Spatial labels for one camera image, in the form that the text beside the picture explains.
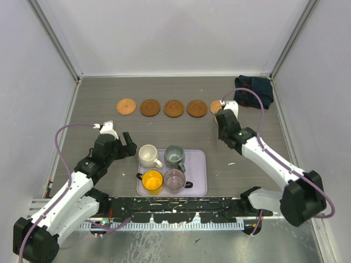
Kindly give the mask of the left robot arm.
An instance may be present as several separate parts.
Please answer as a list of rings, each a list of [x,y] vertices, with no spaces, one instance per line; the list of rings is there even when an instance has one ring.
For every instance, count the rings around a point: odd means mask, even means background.
[[[110,210],[109,196],[94,186],[116,160],[136,154],[128,132],[125,145],[114,133],[98,136],[89,155],[80,160],[67,183],[31,218],[19,218],[13,228],[13,252],[19,261],[52,262],[67,237],[91,216]]]

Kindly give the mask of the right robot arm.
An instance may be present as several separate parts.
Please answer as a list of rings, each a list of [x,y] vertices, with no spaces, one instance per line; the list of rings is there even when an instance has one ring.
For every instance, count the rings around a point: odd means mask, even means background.
[[[280,213],[297,227],[327,207],[321,176],[306,172],[274,152],[251,128],[242,128],[230,109],[215,114],[218,138],[230,149],[251,160],[266,172],[280,191],[255,186],[241,194],[241,211],[252,216],[259,210]]]

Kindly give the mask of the dark wooden coaster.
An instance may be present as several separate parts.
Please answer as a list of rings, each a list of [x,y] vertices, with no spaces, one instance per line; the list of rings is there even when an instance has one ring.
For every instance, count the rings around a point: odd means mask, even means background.
[[[140,112],[147,117],[153,117],[160,111],[160,103],[155,99],[147,99],[140,105]]]
[[[184,105],[179,100],[170,100],[165,103],[163,111],[168,117],[177,118],[184,113]]]
[[[195,118],[201,118],[207,113],[207,105],[202,100],[193,100],[187,105],[187,113]]]

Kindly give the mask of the light cork coaster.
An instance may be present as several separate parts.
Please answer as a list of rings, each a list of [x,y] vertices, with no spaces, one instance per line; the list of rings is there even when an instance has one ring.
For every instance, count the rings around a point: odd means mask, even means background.
[[[212,101],[210,104],[210,111],[215,114],[222,108],[221,101],[220,100],[215,100]]]
[[[121,115],[130,115],[136,108],[136,102],[130,98],[122,99],[116,105],[116,110]]]

